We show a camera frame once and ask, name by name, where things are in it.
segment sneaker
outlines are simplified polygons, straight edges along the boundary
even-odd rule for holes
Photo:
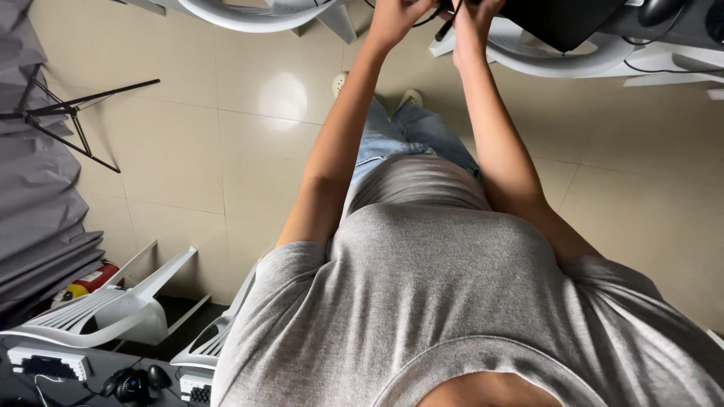
[[[349,74],[349,72],[340,72],[334,77],[334,80],[332,81],[332,93],[334,94],[335,99],[340,95],[342,86],[345,84],[345,80]]]
[[[403,105],[409,103],[413,106],[422,107],[422,95],[420,92],[414,90],[414,89],[408,89],[405,91],[405,94],[403,95],[403,100],[400,102],[400,105],[397,107],[398,109]]]

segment computer mouse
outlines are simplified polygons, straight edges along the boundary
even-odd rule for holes
[[[716,1],[709,8],[704,26],[707,34],[719,45],[724,46],[724,1]]]
[[[652,27],[670,19],[686,0],[647,0],[639,7],[639,24]]]
[[[159,365],[152,364],[148,367],[148,383],[157,389],[171,387],[171,378]]]

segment headphones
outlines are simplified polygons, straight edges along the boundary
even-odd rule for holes
[[[153,378],[150,387],[155,389],[165,389],[171,386],[171,379],[157,365],[151,365],[148,372],[141,369],[127,367],[118,372],[113,373],[98,393],[103,398],[109,398],[112,395],[116,397],[120,403],[127,407],[146,407],[154,402],[154,399],[148,394],[149,380],[151,373]]]

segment black metal stand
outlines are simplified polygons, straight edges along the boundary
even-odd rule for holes
[[[91,147],[88,145],[88,140],[86,140],[86,138],[85,138],[85,133],[83,132],[83,128],[80,126],[80,120],[78,120],[78,112],[81,110],[81,108],[79,106],[81,104],[87,103],[87,102],[92,101],[97,98],[109,98],[109,97],[115,95],[116,93],[131,91],[132,89],[138,89],[138,88],[142,88],[144,86],[153,85],[154,83],[161,82],[161,80],[160,79],[149,80],[148,82],[137,83],[135,85],[126,86],[124,88],[114,89],[112,91],[96,93],[94,95],[89,95],[89,96],[84,96],[82,98],[73,99],[71,101],[62,101],[38,80],[38,73],[40,72],[40,68],[41,68],[41,64],[36,64],[34,66],[33,73],[30,75],[30,79],[28,81],[28,86],[25,88],[25,92],[23,92],[22,98],[20,98],[20,105],[15,109],[15,112],[0,114],[0,120],[22,119],[23,121],[25,121],[25,123],[27,123],[29,126],[35,128],[36,130],[39,130],[39,131],[47,134],[48,136],[58,140],[59,142],[76,150],[77,152],[83,154],[84,156],[87,156],[89,159],[92,159],[95,162],[105,166],[106,168],[109,168],[120,174],[121,173],[120,169],[113,167],[112,165],[107,164],[103,160],[96,158],[93,155],[93,153],[91,153]],[[25,107],[28,104],[28,99],[30,98],[30,92],[32,91],[33,86],[38,86],[43,92],[45,92],[48,96],[50,96],[57,103],[52,104],[50,106],[41,107],[40,109],[27,110]],[[75,144],[64,140],[62,137],[55,135],[52,132],[50,132],[40,126],[40,121],[38,120],[39,117],[55,116],[58,114],[68,114],[70,116],[70,119],[73,121],[73,125],[75,126],[75,132],[76,132],[76,134],[78,134],[78,137],[80,138],[80,142],[83,143],[83,148],[80,148],[80,147],[76,146]]]

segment jeans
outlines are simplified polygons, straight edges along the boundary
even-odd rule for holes
[[[384,160],[399,154],[435,154],[468,170],[479,179],[480,167],[439,114],[404,103],[387,120],[377,98],[367,111],[352,183]]]

